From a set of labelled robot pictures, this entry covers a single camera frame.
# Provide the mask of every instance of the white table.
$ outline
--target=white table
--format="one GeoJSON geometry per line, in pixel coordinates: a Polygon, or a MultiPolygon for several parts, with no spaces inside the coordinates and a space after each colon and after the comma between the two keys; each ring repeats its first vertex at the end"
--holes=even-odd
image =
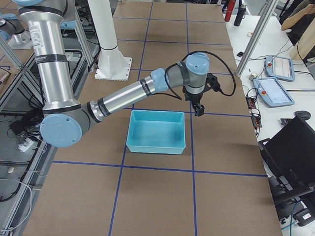
{"type": "MultiPolygon", "coordinates": [[[[246,46],[250,40],[247,36],[248,32],[253,32],[256,24],[259,20],[259,16],[246,16],[242,20],[241,25],[236,27],[233,25],[235,15],[232,15],[231,20],[226,23],[227,31],[230,37],[231,45],[235,59],[241,58],[236,56],[240,51],[244,52],[246,46]]],[[[281,31],[281,25],[276,17],[271,17],[268,25],[262,34],[259,43],[257,44],[251,58],[257,58],[264,55],[276,55],[282,46],[286,44],[288,37],[285,32],[281,31]]],[[[290,57],[292,44],[290,41],[281,49],[288,51],[279,54],[282,57],[290,57]]],[[[252,82],[248,79],[252,72],[260,74],[263,70],[265,60],[250,60],[241,76],[243,85],[248,86],[250,89],[253,88],[252,82]]],[[[294,70],[307,71],[305,65],[295,65],[294,70]]],[[[296,80],[294,82],[281,81],[281,84],[285,89],[315,89],[315,81],[308,74],[295,73],[296,80]]],[[[258,97],[259,109],[262,115],[261,124],[258,140],[266,138],[272,138],[276,133],[282,129],[280,118],[293,118],[294,112],[299,110],[306,110],[312,114],[312,117],[307,123],[315,129],[315,92],[289,92],[292,96],[295,104],[287,107],[269,108],[267,107],[262,99],[258,97]]],[[[311,236],[315,234],[315,222],[312,222],[304,227],[297,227],[293,225],[292,235],[294,236],[311,236]]],[[[289,229],[283,230],[283,235],[289,235],[289,229]]]]}

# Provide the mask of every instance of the computer monitor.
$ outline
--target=computer monitor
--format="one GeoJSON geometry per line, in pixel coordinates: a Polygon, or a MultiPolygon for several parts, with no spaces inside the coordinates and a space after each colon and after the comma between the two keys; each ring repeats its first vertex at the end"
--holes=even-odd
{"type": "MultiPolygon", "coordinates": [[[[265,144],[263,158],[276,178],[284,176],[293,189],[315,182],[315,131],[295,117],[265,144]]],[[[315,216],[315,192],[300,196],[315,216]]]]}

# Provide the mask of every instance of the blue tray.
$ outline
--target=blue tray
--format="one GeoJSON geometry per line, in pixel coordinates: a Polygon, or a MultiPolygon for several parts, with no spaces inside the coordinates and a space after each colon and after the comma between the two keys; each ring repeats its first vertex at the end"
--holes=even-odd
{"type": "Polygon", "coordinates": [[[182,154],[186,147],[184,113],[132,111],[127,146],[131,152],[182,154]]]}

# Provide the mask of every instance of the black mouse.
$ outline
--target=black mouse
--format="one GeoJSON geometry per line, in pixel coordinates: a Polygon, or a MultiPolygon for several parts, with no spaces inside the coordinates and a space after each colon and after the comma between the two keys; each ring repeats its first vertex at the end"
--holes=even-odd
{"type": "Polygon", "coordinates": [[[311,118],[311,113],[309,113],[308,111],[296,111],[296,112],[294,112],[294,114],[297,117],[302,118],[303,120],[308,120],[311,118]]]}

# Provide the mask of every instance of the bottle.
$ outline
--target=bottle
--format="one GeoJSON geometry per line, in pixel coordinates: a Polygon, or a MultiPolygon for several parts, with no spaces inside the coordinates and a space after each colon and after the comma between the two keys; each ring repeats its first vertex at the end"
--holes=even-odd
{"type": "Polygon", "coordinates": [[[226,11],[225,19],[224,19],[226,22],[229,22],[231,19],[231,15],[234,10],[235,3],[236,3],[236,0],[230,0],[227,6],[227,11],[226,11]]]}
{"type": "Polygon", "coordinates": [[[246,3],[242,3],[242,5],[240,6],[240,8],[238,9],[235,21],[234,21],[234,25],[235,26],[240,26],[241,21],[245,15],[246,12],[246,3]]]}

